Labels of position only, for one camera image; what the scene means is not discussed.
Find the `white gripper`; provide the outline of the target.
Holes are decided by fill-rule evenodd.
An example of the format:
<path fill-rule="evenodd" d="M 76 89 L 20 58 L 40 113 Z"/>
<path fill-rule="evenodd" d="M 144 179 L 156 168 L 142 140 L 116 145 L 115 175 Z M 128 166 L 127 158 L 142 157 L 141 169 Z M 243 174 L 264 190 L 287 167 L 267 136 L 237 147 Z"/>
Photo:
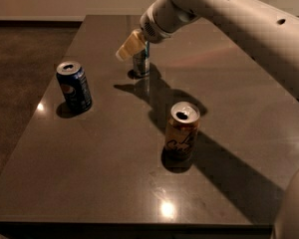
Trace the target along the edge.
<path fill-rule="evenodd" d="M 141 16 L 141 29 L 135 29 L 116 52 L 125 61 L 146 47 L 146 39 L 154 44 L 169 38 L 175 32 L 174 7 L 152 4 Z"/>

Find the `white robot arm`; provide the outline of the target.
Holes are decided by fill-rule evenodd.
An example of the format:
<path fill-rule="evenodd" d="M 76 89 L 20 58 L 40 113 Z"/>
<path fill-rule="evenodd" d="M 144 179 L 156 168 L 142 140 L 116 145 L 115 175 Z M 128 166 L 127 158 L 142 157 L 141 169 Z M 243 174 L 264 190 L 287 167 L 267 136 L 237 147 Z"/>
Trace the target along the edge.
<path fill-rule="evenodd" d="M 213 23 L 299 102 L 299 18 L 259 0 L 156 0 L 116 52 L 125 61 L 199 18 Z"/>

